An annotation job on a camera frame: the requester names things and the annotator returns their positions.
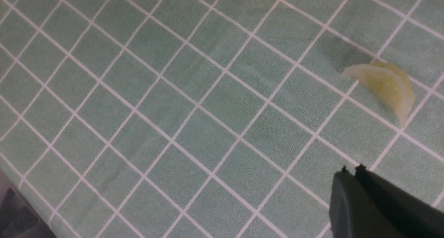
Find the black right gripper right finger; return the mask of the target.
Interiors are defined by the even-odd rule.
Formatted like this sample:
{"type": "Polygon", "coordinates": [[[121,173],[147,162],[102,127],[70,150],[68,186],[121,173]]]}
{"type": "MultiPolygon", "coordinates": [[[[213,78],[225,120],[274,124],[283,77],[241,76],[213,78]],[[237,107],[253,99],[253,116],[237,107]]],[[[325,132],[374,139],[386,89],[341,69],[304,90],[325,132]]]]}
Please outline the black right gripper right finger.
{"type": "Polygon", "coordinates": [[[442,238],[443,212],[403,191],[364,165],[356,167],[355,178],[400,233],[408,238],[442,238]]]}

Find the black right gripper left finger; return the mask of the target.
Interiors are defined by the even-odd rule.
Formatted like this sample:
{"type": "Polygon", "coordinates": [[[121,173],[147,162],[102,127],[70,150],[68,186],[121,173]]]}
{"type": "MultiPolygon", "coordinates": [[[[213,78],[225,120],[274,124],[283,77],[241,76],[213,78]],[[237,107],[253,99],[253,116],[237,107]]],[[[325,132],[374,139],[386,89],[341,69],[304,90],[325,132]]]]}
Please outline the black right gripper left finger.
{"type": "Polygon", "coordinates": [[[329,218],[334,238],[403,238],[344,166],[333,177],[329,218]]]}

